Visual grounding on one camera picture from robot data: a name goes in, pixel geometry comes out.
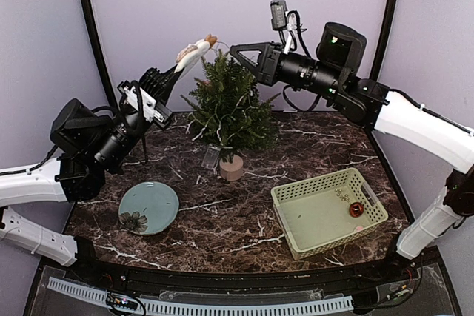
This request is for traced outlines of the white snowman ornament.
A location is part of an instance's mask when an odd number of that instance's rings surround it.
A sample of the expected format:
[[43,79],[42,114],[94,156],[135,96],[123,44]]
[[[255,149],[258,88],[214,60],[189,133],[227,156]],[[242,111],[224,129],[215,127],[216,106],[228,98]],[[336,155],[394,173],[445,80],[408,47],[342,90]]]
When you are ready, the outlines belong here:
[[217,36],[208,34],[205,38],[198,40],[196,43],[188,44],[176,57],[174,73],[181,73],[182,75],[188,73],[217,41]]

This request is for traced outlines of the small green christmas tree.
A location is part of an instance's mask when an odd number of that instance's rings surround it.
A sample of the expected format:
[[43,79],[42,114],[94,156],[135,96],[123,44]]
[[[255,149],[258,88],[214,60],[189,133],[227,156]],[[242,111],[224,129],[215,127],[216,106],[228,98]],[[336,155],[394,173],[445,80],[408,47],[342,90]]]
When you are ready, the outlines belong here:
[[181,98],[191,107],[188,121],[194,141],[220,147],[219,158],[232,161],[245,150],[275,146],[278,127],[272,115],[276,95],[260,99],[257,81],[228,52],[218,50],[212,62],[201,60],[204,77]]

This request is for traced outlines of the clear battery box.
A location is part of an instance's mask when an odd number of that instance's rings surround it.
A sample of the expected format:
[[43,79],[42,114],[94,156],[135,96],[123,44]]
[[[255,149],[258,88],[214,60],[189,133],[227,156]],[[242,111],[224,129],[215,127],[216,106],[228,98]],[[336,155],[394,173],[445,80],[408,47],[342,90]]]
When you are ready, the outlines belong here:
[[209,144],[207,146],[203,161],[201,162],[201,166],[205,169],[214,170],[217,167],[220,152],[220,147]]

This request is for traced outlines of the green perforated plastic basket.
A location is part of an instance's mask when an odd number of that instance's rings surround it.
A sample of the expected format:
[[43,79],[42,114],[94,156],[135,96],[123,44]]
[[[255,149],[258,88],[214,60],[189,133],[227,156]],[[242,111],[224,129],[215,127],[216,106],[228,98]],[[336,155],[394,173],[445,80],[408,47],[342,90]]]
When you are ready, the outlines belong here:
[[[336,197],[346,190],[351,202]],[[273,208],[294,260],[302,260],[365,236],[388,219],[388,212],[356,168],[275,186]],[[353,218],[349,206],[364,205]]]

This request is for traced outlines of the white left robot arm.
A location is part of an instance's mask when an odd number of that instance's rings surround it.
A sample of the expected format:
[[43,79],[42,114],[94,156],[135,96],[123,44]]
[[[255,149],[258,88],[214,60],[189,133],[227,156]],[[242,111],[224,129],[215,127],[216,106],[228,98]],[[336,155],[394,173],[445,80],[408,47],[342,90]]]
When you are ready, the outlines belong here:
[[52,124],[53,147],[47,156],[32,167],[1,171],[1,239],[62,266],[75,264],[88,283],[99,283],[104,266],[95,260],[90,240],[47,229],[21,216],[13,206],[95,198],[107,174],[123,173],[125,158],[137,143],[145,142],[152,125],[169,126],[173,114],[166,103],[186,72],[180,64],[164,73],[150,68],[138,81],[120,83],[118,107],[91,110],[77,98],[70,100]]

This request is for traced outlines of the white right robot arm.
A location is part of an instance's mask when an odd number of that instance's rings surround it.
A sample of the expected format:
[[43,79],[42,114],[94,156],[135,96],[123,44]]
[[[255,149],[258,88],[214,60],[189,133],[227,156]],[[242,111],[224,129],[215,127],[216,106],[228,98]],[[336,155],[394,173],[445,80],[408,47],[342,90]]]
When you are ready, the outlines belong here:
[[328,22],[315,58],[275,42],[233,45],[230,55],[257,82],[271,87],[281,81],[315,93],[350,122],[415,144],[453,167],[440,195],[401,232],[392,252],[380,262],[378,276],[393,282],[426,246],[473,216],[473,130],[427,109],[401,90],[359,78],[356,73],[366,44],[354,29]]

